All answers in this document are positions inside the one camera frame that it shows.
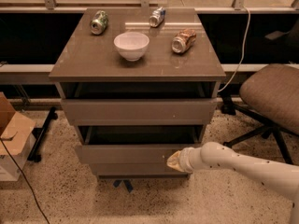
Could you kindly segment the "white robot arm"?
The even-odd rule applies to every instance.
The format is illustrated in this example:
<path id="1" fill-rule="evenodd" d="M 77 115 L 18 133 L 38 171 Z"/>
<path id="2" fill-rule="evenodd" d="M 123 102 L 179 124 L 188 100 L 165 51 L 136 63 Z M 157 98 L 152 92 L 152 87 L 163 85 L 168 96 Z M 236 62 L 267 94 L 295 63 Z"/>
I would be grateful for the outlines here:
<path id="1" fill-rule="evenodd" d="M 217 142 L 185 147 L 172 154 L 167 166 L 183 173 L 228 169 L 261 183 L 292 201 L 290 224 L 299 224 L 299 167 L 234 152 Z"/>

